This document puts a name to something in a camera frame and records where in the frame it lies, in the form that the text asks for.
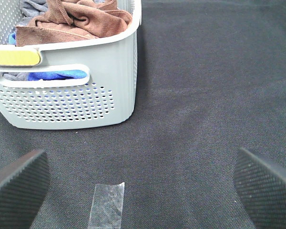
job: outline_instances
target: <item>clear tape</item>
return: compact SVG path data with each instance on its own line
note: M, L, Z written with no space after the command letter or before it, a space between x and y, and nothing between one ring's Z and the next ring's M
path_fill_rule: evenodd
M88 229L120 229L125 183L95 186Z

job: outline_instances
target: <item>black rubber pad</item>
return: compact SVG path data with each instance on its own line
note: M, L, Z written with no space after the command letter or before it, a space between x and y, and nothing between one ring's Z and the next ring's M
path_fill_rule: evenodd
M47 155L34 150L0 171L0 229L30 228L49 188Z
M256 228L286 229L286 169L242 148L234 186Z

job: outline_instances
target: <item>brown towel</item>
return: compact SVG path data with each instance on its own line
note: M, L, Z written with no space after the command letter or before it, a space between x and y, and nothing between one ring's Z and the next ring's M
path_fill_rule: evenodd
M82 41L109 37L125 31L130 13L117 9L116 0L48 0L49 10L28 26L17 26L17 46Z

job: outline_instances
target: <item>dark gray carpet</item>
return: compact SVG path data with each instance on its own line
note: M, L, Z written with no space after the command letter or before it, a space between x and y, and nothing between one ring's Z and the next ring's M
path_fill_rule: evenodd
M87 228L95 184L122 182L123 229L254 228L232 175L241 146L286 168L286 1L143 0L138 37L128 121L36 131L0 114L0 169L48 152L32 228Z

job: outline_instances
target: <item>laundry basket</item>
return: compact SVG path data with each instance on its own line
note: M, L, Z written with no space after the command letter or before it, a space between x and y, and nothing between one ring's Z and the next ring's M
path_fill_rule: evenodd
M134 109L141 0L118 0L133 15L112 37L15 47L8 35L22 18L19 0L0 0L0 112L27 129L77 129L125 121ZM9 81L4 72L82 70L84 79Z

